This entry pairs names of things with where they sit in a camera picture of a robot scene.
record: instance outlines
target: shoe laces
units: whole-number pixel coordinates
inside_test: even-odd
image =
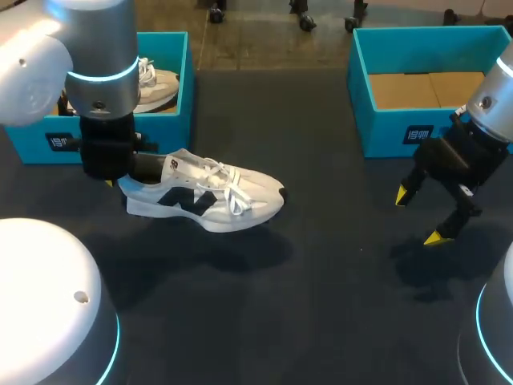
[[[213,163],[213,167],[204,166],[204,175],[201,177],[202,180],[206,180],[208,183],[213,184],[213,187],[205,186],[200,182],[197,183],[198,188],[205,191],[220,192],[224,193],[224,199],[226,200],[226,206],[228,211],[233,215],[239,216],[245,211],[252,208],[251,197],[242,190],[239,186],[240,182],[240,171],[235,167],[227,166],[221,162],[217,162],[214,159],[205,158],[205,160]],[[221,172],[227,177],[227,180],[222,185],[218,185],[212,180],[211,176]]]
[[[139,59],[139,85],[155,86],[157,74],[153,67],[153,60],[148,58]]]

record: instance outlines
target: sneaker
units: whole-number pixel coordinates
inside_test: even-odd
[[[178,75],[171,71],[156,70],[148,58],[139,59],[139,105],[134,113],[148,112],[163,106],[178,93]]]
[[[167,156],[142,156],[143,173],[148,175],[153,167],[160,177],[150,183],[133,175],[118,180],[129,214],[187,217],[207,231],[228,233],[268,221],[285,203],[284,186],[260,172],[201,158],[185,149]]]

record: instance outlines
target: dark tabletop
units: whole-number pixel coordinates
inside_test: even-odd
[[[425,248],[453,202],[428,182],[395,207],[412,161],[363,159],[343,71],[201,72],[197,96],[192,150],[288,188],[269,225],[129,217],[79,167],[23,167],[0,137],[0,216],[55,223],[93,253],[131,385],[459,383],[460,322],[513,241],[513,162],[458,241]]]

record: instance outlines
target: blue box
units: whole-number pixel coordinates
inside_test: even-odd
[[[135,115],[135,130],[159,145],[167,154],[186,148],[189,142],[194,103],[194,66],[187,32],[138,33],[139,57],[153,60],[156,68],[180,74],[180,90],[173,113]],[[7,127],[16,151],[24,164],[80,164],[77,152],[52,151],[45,134],[65,132],[80,136],[78,116],[49,115],[36,124],[23,128]]]
[[[372,74],[481,71],[486,74],[511,38],[502,26],[365,28],[353,33],[347,87],[365,157],[412,156],[404,144],[412,126],[432,128],[432,137],[451,126],[455,108],[380,110]]]

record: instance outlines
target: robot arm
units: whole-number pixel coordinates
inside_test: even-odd
[[[133,0],[28,0],[0,12],[0,26],[0,124],[39,121],[66,88],[86,174],[126,175],[138,149]]]
[[[513,142],[513,43],[497,58],[466,106],[450,118],[452,127],[441,138],[424,140],[414,154],[415,166],[402,180],[396,205],[406,206],[422,182],[439,181],[456,200],[456,210],[431,234],[425,245],[458,236],[471,217],[482,210],[473,196],[507,158]],[[462,121],[467,113],[470,119]]]

